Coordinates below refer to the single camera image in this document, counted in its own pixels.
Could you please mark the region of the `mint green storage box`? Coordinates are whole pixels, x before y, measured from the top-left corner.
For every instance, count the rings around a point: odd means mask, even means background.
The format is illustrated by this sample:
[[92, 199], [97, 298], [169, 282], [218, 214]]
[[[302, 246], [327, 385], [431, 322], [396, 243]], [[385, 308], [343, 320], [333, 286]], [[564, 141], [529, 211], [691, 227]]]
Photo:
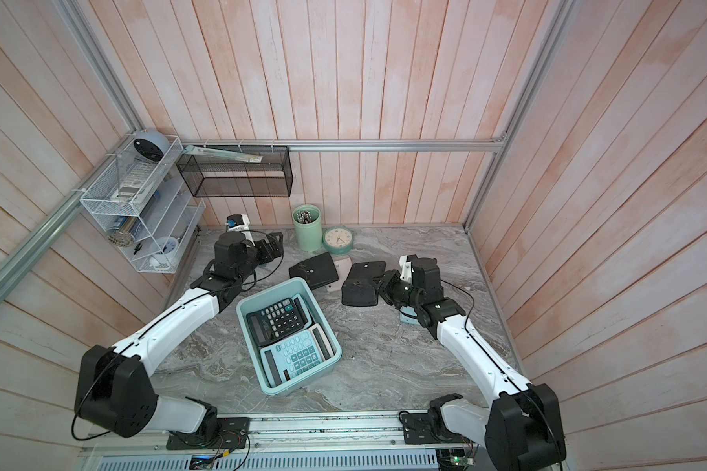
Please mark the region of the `mint green storage box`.
[[237, 305], [261, 390], [290, 394], [331, 371], [342, 348], [305, 280], [292, 278]]

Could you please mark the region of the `black calculator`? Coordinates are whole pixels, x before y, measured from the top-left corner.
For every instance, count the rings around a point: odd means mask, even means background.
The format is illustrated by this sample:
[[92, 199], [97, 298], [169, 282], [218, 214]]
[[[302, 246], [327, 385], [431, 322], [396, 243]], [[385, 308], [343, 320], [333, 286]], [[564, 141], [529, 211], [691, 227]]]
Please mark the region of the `black calculator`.
[[306, 303], [298, 294], [247, 314], [247, 327], [258, 347], [268, 347], [312, 324]]

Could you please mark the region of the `large teal calculator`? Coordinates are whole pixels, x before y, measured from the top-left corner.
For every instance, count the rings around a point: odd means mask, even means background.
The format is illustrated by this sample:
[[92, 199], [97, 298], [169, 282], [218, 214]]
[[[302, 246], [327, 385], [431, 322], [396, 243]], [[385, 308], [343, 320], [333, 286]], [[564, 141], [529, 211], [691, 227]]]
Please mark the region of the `large teal calculator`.
[[294, 380], [334, 356], [324, 329], [314, 324], [287, 339], [261, 349], [259, 358], [272, 388]]

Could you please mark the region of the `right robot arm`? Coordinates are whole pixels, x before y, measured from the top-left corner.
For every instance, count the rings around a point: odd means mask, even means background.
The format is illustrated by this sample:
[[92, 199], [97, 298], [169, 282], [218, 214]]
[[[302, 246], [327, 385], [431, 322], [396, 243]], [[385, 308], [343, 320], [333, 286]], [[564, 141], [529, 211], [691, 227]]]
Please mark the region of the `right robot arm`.
[[469, 312], [448, 298], [434, 258], [404, 256], [397, 270], [375, 277], [377, 294], [416, 320], [454, 355], [487, 404], [460, 394], [432, 400], [422, 433], [438, 442], [465, 438], [485, 449], [498, 470], [542, 470], [567, 458], [559, 400], [552, 389], [533, 384], [485, 341]]

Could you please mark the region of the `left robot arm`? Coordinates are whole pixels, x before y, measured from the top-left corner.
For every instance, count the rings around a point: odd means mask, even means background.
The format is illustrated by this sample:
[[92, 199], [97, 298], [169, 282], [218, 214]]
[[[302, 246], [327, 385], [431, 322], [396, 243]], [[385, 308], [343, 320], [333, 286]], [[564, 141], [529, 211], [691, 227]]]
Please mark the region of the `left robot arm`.
[[221, 426], [214, 406], [161, 396], [150, 378], [194, 331], [258, 283], [260, 266], [282, 261], [282, 234], [261, 232], [257, 241], [254, 235], [251, 229], [220, 235], [213, 259], [172, 306], [112, 347], [95, 345], [84, 354], [74, 418], [122, 438], [166, 432], [196, 447], [219, 441]]

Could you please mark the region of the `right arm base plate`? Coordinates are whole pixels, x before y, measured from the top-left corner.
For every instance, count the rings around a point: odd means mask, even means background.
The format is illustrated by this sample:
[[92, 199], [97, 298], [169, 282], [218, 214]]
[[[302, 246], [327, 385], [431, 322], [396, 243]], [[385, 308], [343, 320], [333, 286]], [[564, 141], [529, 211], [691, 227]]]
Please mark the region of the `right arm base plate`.
[[450, 431], [443, 417], [434, 410], [398, 413], [407, 445], [475, 444], [466, 436]]

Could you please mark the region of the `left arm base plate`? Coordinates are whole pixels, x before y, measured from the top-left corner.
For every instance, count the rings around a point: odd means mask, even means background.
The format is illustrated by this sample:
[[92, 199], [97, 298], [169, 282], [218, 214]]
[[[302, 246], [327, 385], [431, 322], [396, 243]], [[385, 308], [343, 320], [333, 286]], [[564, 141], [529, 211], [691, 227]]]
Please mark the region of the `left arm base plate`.
[[248, 417], [206, 417], [194, 433], [171, 432], [166, 444], [168, 451], [191, 449], [244, 449], [249, 431]]

